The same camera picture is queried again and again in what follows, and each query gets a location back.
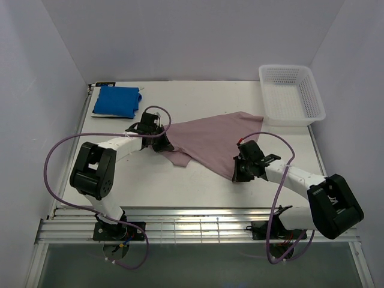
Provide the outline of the pink garment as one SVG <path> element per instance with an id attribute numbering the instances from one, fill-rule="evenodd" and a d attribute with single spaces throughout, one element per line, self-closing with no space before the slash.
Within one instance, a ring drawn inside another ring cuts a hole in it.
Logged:
<path id="1" fill-rule="evenodd" d="M 214 173 L 231 180 L 237 142 L 251 133 L 260 132 L 263 117 L 235 112 L 172 124 L 167 137 L 174 150 L 161 155 L 172 164 L 187 167 L 194 160 Z"/>

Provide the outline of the blue tank top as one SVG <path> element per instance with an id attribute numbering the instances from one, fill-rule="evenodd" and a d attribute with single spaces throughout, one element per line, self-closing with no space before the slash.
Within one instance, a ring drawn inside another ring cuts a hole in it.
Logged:
<path id="1" fill-rule="evenodd" d="M 141 99 L 139 88 L 103 86 L 100 88 L 93 112 L 134 118 Z"/>

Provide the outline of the black white striped tank top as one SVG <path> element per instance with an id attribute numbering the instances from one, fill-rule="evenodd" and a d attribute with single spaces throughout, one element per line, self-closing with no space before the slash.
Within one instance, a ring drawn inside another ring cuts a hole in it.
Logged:
<path id="1" fill-rule="evenodd" d="M 133 119 L 127 116 L 116 116 L 116 115 L 108 115 L 108 114 L 99 114 L 91 112 L 92 118 L 103 118 L 103 119 Z"/>

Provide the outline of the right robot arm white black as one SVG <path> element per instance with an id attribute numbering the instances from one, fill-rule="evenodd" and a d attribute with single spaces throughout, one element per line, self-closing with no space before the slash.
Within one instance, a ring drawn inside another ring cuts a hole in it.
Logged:
<path id="1" fill-rule="evenodd" d="M 339 174 L 315 175 L 285 163 L 274 154 L 265 155 L 253 141 L 237 144 L 233 182 L 250 182 L 256 178 L 276 183 L 308 201 L 309 206 L 279 206 L 272 222 L 257 227 L 266 238 L 285 238 L 303 230 L 315 230 L 335 239 L 364 219 L 364 212 L 347 181 Z"/>

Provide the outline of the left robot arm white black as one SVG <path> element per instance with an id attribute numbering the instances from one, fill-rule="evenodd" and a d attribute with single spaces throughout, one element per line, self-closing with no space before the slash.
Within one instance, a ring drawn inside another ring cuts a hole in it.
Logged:
<path id="1" fill-rule="evenodd" d="M 128 232 L 125 212 L 112 196 L 116 163 L 147 147 L 155 152 L 173 150 L 159 113 L 143 112 L 140 122 L 126 129 L 123 136 L 83 143 L 72 169 L 70 185 L 91 203 L 100 228 L 115 240 Z"/>

